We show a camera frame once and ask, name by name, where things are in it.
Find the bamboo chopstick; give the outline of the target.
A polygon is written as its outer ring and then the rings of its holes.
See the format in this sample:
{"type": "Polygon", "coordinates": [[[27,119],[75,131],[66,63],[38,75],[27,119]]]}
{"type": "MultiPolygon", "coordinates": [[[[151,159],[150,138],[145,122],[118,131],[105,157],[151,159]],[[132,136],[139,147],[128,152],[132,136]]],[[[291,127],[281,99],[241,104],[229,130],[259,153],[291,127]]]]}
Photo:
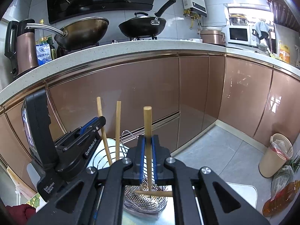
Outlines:
{"type": "Polygon", "coordinates": [[[147,164],[147,182],[148,191],[152,191],[152,107],[144,106],[143,108],[144,117],[144,136],[145,136],[145,155],[147,164]]]}
{"type": "Polygon", "coordinates": [[[119,160],[119,144],[120,144],[120,135],[121,135],[121,107],[122,102],[116,102],[116,119],[115,119],[115,157],[116,160],[119,160]]]}
{"type": "Polygon", "coordinates": [[[156,197],[173,197],[172,191],[143,191],[143,190],[135,190],[136,194],[148,195],[148,196],[156,196],[156,197]]]}
{"type": "MultiPolygon", "coordinates": [[[[101,98],[97,97],[96,100],[97,100],[98,116],[101,117],[101,116],[103,116],[101,98]]],[[[101,128],[101,135],[102,135],[102,139],[103,139],[104,148],[105,148],[105,152],[106,152],[108,163],[109,163],[109,165],[112,165],[112,159],[111,159],[111,155],[110,155],[110,151],[109,151],[109,146],[108,146],[108,142],[107,142],[107,136],[106,136],[106,132],[105,132],[105,128],[104,127],[101,128]]]]}

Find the blue seasoning packet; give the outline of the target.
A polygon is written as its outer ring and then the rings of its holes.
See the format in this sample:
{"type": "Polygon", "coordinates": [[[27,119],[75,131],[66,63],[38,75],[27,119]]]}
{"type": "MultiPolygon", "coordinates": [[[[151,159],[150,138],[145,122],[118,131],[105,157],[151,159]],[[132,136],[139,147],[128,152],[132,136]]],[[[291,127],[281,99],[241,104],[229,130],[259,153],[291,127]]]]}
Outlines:
{"type": "Polygon", "coordinates": [[[36,53],[39,66],[52,61],[51,49],[49,44],[37,45],[36,53]]]}

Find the brown thermos kettle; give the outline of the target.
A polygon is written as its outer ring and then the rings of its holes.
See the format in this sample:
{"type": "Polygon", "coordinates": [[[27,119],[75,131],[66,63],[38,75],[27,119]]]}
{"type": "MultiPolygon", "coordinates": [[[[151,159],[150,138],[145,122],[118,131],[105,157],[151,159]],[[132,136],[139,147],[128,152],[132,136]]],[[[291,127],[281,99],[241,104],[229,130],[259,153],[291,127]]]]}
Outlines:
{"type": "Polygon", "coordinates": [[[4,55],[11,62],[14,79],[39,66],[35,30],[26,28],[28,23],[34,23],[34,20],[10,21],[7,26],[4,55]]]}

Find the black wall rack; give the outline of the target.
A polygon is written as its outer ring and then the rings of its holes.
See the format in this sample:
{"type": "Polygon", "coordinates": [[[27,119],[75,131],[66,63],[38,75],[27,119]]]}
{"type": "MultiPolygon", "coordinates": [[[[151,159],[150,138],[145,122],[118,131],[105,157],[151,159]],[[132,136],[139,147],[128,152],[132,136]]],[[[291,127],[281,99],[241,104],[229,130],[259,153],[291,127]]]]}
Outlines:
{"type": "Polygon", "coordinates": [[[299,22],[284,0],[267,0],[274,15],[274,23],[299,32],[299,22]]]}

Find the black wok with lid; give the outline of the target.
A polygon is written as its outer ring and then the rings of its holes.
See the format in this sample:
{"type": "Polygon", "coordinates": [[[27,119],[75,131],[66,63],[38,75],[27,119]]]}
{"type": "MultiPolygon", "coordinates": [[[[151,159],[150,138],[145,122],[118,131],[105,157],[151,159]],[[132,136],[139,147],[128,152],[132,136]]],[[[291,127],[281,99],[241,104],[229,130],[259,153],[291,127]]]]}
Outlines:
{"type": "Polygon", "coordinates": [[[176,0],[168,0],[154,16],[145,12],[136,12],[134,13],[135,17],[122,22],[118,27],[130,41],[145,38],[156,40],[166,25],[166,19],[162,18],[162,14],[175,3],[176,0]]]}

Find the white microwave oven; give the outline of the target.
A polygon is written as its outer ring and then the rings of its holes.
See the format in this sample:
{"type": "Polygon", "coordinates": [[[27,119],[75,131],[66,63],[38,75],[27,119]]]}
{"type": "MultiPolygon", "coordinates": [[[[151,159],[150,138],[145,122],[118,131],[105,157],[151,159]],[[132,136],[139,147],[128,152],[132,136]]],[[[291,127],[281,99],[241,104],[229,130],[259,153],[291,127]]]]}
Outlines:
{"type": "Polygon", "coordinates": [[[251,46],[250,26],[227,25],[222,31],[225,33],[226,44],[239,44],[251,46]]]}

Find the green onion bunch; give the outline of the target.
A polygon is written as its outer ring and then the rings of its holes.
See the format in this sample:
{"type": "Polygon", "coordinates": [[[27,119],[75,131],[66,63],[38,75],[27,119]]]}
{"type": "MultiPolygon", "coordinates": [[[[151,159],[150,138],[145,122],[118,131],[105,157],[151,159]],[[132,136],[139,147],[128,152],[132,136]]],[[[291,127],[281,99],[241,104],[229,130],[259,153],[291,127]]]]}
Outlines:
{"type": "Polygon", "coordinates": [[[300,167],[300,157],[296,155],[294,158],[288,160],[285,165],[288,165],[292,168],[294,173],[297,173],[300,167]]]}

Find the yellow detergent bottle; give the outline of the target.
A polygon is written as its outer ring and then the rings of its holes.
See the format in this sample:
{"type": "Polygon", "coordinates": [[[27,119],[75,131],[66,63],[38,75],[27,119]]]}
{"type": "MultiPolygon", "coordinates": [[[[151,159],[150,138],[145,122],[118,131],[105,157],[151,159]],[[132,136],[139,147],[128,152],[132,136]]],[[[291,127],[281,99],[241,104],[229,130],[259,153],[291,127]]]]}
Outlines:
{"type": "Polygon", "coordinates": [[[290,63],[290,49],[287,45],[283,44],[280,41],[279,44],[279,59],[284,61],[285,63],[290,63]]]}

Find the amber oil bottle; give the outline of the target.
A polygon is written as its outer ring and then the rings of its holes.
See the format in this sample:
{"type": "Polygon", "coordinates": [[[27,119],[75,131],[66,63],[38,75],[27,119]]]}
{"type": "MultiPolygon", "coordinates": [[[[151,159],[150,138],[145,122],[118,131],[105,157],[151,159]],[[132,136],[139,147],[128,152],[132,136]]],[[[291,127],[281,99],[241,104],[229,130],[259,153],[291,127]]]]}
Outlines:
{"type": "Polygon", "coordinates": [[[262,214],[265,217],[272,217],[282,212],[296,197],[299,191],[299,180],[290,182],[273,198],[270,198],[263,206],[262,214]]]}

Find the wire utensil holder basket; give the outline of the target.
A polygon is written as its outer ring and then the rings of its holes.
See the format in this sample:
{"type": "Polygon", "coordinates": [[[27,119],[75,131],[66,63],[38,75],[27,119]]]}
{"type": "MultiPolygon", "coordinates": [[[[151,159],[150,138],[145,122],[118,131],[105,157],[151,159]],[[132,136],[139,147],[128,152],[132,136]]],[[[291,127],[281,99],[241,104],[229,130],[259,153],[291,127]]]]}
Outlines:
{"type": "MultiPolygon", "coordinates": [[[[138,137],[132,134],[129,130],[124,130],[119,137],[119,158],[125,158],[127,156],[129,146],[124,144],[123,138],[125,134],[129,134],[133,137],[134,141],[138,140],[138,137]]],[[[116,161],[116,141],[111,138],[107,138],[108,151],[112,162],[116,161]]],[[[151,170],[151,190],[149,190],[149,184],[147,180],[147,159],[144,156],[144,166],[142,171],[142,183],[139,186],[127,185],[124,192],[124,205],[127,210],[133,210],[135,212],[144,214],[159,214],[161,213],[167,205],[166,196],[155,196],[153,194],[147,194],[148,191],[167,191],[167,186],[158,186],[154,182],[154,171],[153,171],[153,161],[151,170]]],[[[88,167],[95,167],[98,170],[103,168],[108,168],[110,166],[108,155],[106,153],[104,141],[101,140],[96,152],[93,154],[88,167]]]]}

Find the brown kitchen base cabinets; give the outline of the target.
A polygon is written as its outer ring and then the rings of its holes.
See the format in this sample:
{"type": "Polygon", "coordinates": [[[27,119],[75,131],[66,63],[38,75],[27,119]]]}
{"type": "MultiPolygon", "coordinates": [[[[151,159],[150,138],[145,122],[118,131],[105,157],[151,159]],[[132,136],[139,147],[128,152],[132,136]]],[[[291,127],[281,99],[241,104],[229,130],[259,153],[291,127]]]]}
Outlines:
{"type": "Polygon", "coordinates": [[[271,57],[231,48],[166,50],[97,56],[94,50],[40,66],[1,91],[1,164],[27,185],[31,161],[21,120],[26,95],[43,89],[53,139],[97,114],[100,97],[107,136],[114,138],[116,102],[121,129],[143,127],[144,106],[171,150],[216,120],[267,145],[274,133],[299,135],[299,69],[271,57]]]}

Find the beige trash bin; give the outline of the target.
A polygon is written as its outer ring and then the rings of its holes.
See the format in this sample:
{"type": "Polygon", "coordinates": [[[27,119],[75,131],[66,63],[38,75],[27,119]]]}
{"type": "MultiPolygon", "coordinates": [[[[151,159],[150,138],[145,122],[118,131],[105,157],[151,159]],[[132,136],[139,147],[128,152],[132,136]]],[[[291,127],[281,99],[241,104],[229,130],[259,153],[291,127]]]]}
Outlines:
{"type": "Polygon", "coordinates": [[[292,156],[293,147],[288,138],[280,133],[273,134],[258,165],[260,174],[265,178],[272,177],[292,156]]]}

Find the bronze rice cooker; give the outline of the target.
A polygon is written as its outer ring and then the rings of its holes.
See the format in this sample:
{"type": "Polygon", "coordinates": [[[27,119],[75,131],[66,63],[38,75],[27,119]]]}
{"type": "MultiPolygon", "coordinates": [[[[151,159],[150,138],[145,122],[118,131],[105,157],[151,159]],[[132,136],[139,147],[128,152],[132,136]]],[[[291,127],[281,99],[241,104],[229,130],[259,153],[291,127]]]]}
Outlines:
{"type": "Polygon", "coordinates": [[[225,34],[222,31],[218,30],[202,30],[200,32],[200,37],[203,43],[214,44],[219,46],[226,45],[225,34]]]}

